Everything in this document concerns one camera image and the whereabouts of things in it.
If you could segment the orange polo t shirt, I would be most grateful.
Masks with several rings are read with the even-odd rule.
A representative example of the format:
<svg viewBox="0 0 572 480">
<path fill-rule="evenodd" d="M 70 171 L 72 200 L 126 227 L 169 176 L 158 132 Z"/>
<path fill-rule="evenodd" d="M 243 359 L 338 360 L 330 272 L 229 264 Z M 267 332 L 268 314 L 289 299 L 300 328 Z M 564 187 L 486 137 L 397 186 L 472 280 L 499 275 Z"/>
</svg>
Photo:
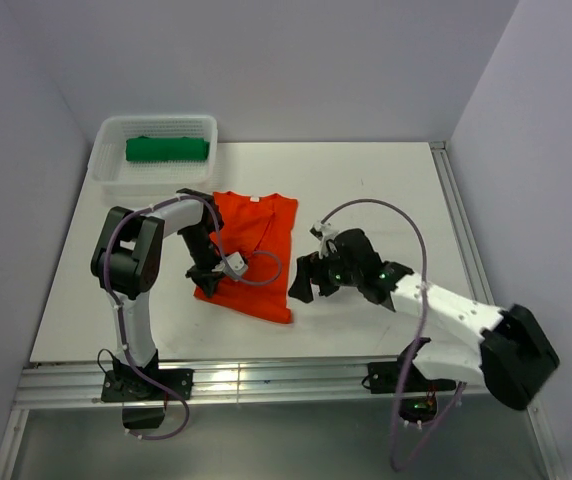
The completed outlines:
<svg viewBox="0 0 572 480">
<path fill-rule="evenodd" d="M 261 320 L 291 324 L 287 290 L 298 201 L 277 193 L 251 197 L 231 191 L 216 192 L 214 198 L 223 218 L 225 251 L 244 257 L 248 282 L 225 278 L 211 298 L 200 289 L 194 297 Z"/>
</svg>

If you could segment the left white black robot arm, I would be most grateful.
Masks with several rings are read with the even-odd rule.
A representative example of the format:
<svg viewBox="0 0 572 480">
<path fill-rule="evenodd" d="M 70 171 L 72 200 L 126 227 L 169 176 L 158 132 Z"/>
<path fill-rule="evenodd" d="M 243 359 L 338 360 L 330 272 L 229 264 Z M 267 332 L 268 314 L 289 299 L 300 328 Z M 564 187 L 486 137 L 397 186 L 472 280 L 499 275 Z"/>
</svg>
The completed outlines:
<svg viewBox="0 0 572 480">
<path fill-rule="evenodd" d="M 223 220 L 212 194 L 181 189 L 173 199 L 139 212 L 111 208 L 91 260 L 113 308 L 118 352 L 114 370 L 125 377 L 125 388 L 138 399 L 149 399 L 161 386 L 158 349 L 150 327 L 150 290 L 160 270 L 164 240 L 180 236 L 193 260 L 186 277 L 212 297 L 224 273 L 222 254 L 211 235 Z"/>
</svg>

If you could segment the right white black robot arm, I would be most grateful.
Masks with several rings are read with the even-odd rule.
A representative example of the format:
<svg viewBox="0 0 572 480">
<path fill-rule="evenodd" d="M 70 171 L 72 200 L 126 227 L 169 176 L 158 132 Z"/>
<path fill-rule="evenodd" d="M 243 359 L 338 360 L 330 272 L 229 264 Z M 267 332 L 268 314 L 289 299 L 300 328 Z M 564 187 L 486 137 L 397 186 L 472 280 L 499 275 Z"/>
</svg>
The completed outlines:
<svg viewBox="0 0 572 480">
<path fill-rule="evenodd" d="M 406 389 L 484 385 L 501 404 L 523 411 L 559 367 L 528 308 L 488 305 L 425 283 L 411 268 L 382 260 L 359 228 L 339 232 L 316 223 L 311 233 L 320 246 L 297 259 L 290 297 L 310 303 L 352 287 L 374 305 L 417 315 L 454 337 L 453 342 L 421 337 L 402 350 L 394 378 Z"/>
</svg>

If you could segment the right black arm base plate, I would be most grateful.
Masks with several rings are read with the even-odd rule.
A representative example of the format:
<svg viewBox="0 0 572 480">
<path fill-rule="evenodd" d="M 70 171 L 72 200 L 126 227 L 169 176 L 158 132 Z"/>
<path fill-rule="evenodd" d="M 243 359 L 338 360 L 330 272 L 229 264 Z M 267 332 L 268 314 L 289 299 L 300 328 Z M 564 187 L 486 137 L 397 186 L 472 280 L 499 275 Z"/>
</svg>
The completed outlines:
<svg viewBox="0 0 572 480">
<path fill-rule="evenodd" d="M 361 385 L 372 394 L 392 394 L 401 378 L 401 361 L 376 361 L 367 364 L 367 374 Z M 457 383 L 450 379 L 427 379 L 413 364 L 406 376 L 404 393 L 455 391 Z"/>
</svg>

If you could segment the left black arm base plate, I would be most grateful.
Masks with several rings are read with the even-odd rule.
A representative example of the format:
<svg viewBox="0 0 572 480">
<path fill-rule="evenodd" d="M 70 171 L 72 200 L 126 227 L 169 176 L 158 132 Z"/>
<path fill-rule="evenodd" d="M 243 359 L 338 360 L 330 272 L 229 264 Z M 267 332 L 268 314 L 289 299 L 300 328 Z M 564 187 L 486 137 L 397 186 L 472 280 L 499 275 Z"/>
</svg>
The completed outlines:
<svg viewBox="0 0 572 480">
<path fill-rule="evenodd" d="M 157 383 L 179 394 L 184 400 L 191 398 L 193 377 L 194 370 L 186 368 L 161 369 L 153 375 Z M 104 403 L 132 403 L 174 400 L 174 397 L 126 369 L 121 373 L 108 372 L 100 399 Z"/>
</svg>

